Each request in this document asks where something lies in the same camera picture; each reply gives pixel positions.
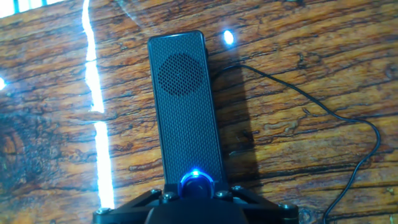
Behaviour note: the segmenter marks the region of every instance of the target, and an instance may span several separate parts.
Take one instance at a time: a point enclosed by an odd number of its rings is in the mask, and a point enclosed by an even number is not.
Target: blue led light
[[[187,174],[185,174],[179,184],[178,187],[178,194],[182,197],[182,188],[183,186],[192,179],[196,179],[199,177],[204,177],[205,179],[207,179],[207,181],[210,183],[210,188],[211,188],[211,195],[214,194],[214,180],[213,178],[211,178],[208,174],[201,172],[197,169],[192,170],[191,172],[188,172]]]
[[[193,177],[199,177],[199,171],[194,170],[194,171],[191,172],[191,175],[192,175]]]

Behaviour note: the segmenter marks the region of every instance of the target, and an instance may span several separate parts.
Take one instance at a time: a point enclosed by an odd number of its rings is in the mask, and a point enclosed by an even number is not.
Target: blue light
[[[233,44],[234,36],[232,35],[231,31],[229,31],[229,30],[224,31],[224,41],[228,45]]]
[[[194,176],[194,177],[198,177],[199,176],[199,171],[194,170],[194,171],[192,171],[191,175]]]
[[[214,194],[214,180],[213,178],[211,178],[208,174],[199,171],[197,169],[192,170],[191,172],[187,172],[181,179],[180,184],[178,185],[178,194],[182,197],[182,187],[189,181],[192,179],[196,179],[199,177],[204,177],[205,179],[207,179],[207,181],[210,183],[210,187],[211,187],[211,195]]]

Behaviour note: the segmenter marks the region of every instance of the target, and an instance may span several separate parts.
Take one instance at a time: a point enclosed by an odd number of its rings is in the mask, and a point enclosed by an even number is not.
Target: wood knot
[[[398,66],[393,63],[388,64],[386,66],[384,74],[386,74],[386,76],[390,79],[396,79],[398,77]]]
[[[321,56],[319,56],[317,53],[310,52],[310,53],[307,53],[306,55],[303,55],[302,53],[298,53],[298,56],[300,58],[297,62],[297,68],[314,67],[322,61]]]

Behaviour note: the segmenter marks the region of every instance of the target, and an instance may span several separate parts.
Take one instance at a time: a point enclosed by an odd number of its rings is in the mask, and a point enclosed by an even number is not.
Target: wooden surface
[[[0,223],[91,221],[100,206],[101,121],[116,206],[162,188],[146,42],[193,29],[206,37],[212,74],[250,65],[342,116],[374,123],[381,148],[331,219],[398,223],[397,1],[90,0],[88,23],[86,12],[82,0],[69,0],[0,19],[0,77],[7,83],[0,90]],[[231,47],[222,39],[227,29]],[[93,41],[96,59],[87,57]],[[93,62],[100,87],[90,89]],[[295,203],[302,223],[318,223],[373,147],[371,128],[338,121],[246,70],[222,76],[213,88],[231,184]],[[98,95],[104,113],[92,109]]]

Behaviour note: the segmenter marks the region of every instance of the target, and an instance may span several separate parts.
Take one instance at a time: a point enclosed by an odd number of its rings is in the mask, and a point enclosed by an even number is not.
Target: bright light streak
[[[100,75],[97,68],[97,56],[95,51],[95,39],[93,28],[90,24],[90,17],[88,15],[88,5],[90,0],[83,2],[83,15],[81,16],[81,23],[87,35],[87,55],[86,55],[86,83],[91,90],[91,97],[93,99],[93,106],[91,111],[104,113],[104,101],[102,98]]]
[[[87,35],[87,55],[86,55],[86,77],[85,81],[91,90],[93,106],[91,111],[104,113],[104,102],[102,98],[100,75],[98,74],[97,57],[95,51],[95,38],[93,28],[90,24],[88,15],[88,5],[90,0],[83,2],[83,14],[81,23]],[[109,156],[108,128],[103,121],[94,124],[96,130],[95,147],[97,150],[97,170],[98,170],[98,195],[101,201],[101,208],[114,208],[114,192],[112,184],[112,167]]]
[[[98,194],[101,200],[101,208],[114,209],[108,128],[103,121],[96,122],[94,127],[97,132],[95,136],[95,147],[97,149]]]
[[[4,79],[0,78],[0,90],[4,89],[6,87],[6,83],[4,82]]]
[[[232,35],[231,31],[226,30],[224,32],[224,41],[226,44],[231,45],[234,42],[234,36]]]

